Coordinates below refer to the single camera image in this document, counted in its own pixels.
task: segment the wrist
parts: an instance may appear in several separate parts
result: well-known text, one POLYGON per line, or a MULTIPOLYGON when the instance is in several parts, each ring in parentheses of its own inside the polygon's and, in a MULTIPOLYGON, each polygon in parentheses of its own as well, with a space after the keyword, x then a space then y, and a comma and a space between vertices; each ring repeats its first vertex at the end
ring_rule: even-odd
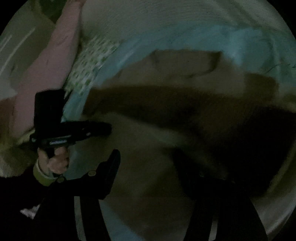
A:
POLYGON ((52 184, 56 180, 55 177, 50 177, 41 170, 38 159, 33 168, 33 175, 36 178, 36 180, 43 186, 50 186, 50 184, 52 184))
POLYGON ((37 167, 44 175, 49 176, 49 169, 45 161, 40 161, 40 158, 37 159, 37 167))

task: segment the green cuff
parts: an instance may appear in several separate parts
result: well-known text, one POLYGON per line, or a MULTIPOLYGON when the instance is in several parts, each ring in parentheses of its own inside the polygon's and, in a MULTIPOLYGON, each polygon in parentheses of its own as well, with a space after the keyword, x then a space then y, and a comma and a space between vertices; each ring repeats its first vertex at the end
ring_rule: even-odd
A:
POLYGON ((56 180, 56 178, 47 177, 41 172, 41 170, 38 168, 38 160, 33 167, 33 175, 40 184, 46 187, 50 186, 56 180))

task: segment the fingers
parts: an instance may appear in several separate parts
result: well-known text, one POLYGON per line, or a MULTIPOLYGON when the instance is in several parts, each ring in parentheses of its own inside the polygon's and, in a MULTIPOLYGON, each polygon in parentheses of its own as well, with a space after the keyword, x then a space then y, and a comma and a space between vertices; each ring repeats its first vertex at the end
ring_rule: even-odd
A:
POLYGON ((39 165, 47 174, 49 170, 56 174, 63 174, 69 166, 69 152, 66 147, 59 147, 54 150, 54 154, 54 157, 48 159, 46 152, 38 148, 39 165))
POLYGON ((67 171, 69 162, 69 156, 67 154, 62 154, 51 158, 47 164, 47 167, 53 173, 63 174, 65 171, 67 171))
POLYGON ((67 148, 64 147, 64 146, 59 147, 59 148, 56 148, 56 149, 54 150, 54 154, 55 154, 55 155, 61 155, 61 154, 64 154, 64 153, 66 153, 66 152, 68 152, 68 150, 67 150, 67 148))

